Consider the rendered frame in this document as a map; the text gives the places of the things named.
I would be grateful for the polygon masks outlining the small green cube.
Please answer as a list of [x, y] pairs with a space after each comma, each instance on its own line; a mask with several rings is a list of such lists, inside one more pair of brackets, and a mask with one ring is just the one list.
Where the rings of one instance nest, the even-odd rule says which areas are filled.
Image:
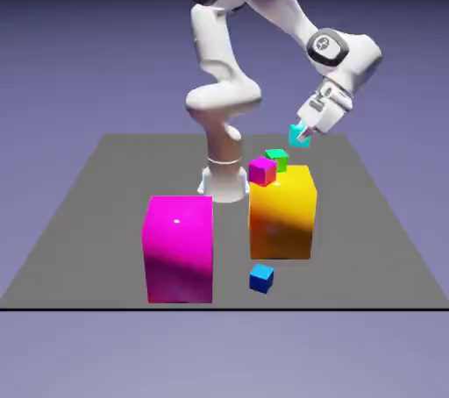
[[267, 149], [265, 156], [277, 163], [277, 172], [283, 173], [287, 171], [289, 163], [289, 155], [283, 149]]

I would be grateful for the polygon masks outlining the small blue cube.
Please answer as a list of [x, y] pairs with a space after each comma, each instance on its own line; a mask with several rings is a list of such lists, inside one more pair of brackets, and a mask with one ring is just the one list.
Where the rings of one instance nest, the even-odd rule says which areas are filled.
[[272, 267], [255, 264], [249, 274], [249, 288], [253, 291], [267, 294], [274, 282], [274, 269]]

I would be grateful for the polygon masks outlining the small magenta cube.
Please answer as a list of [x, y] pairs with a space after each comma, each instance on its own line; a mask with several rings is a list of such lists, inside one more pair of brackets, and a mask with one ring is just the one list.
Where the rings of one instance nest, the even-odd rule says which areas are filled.
[[252, 160], [248, 165], [247, 179], [256, 185], [266, 187], [276, 180], [277, 162], [266, 157]]

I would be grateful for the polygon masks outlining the small cyan cube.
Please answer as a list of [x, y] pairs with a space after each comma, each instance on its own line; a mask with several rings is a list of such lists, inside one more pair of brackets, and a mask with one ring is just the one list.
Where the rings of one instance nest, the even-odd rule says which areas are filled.
[[289, 145], [291, 147], [309, 147], [310, 136], [299, 139], [299, 137], [307, 130], [303, 124], [292, 124], [289, 127]]

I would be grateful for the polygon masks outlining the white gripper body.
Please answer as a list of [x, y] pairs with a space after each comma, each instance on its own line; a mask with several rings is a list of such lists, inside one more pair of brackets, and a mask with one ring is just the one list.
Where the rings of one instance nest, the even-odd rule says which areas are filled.
[[326, 134], [352, 110], [352, 96], [339, 86], [319, 86], [297, 111], [299, 124]]

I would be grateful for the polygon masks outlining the large magenta box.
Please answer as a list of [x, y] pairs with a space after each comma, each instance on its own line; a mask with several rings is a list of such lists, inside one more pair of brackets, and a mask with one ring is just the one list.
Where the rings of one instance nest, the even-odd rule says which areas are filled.
[[154, 195], [142, 228], [150, 303], [211, 303], [213, 201], [206, 195]]

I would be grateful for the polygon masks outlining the large yellow box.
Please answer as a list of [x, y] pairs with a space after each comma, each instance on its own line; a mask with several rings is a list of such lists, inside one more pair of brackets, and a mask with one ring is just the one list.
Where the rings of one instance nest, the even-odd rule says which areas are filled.
[[317, 188], [309, 168], [290, 165], [267, 186], [252, 183], [248, 230], [252, 259], [309, 259]]

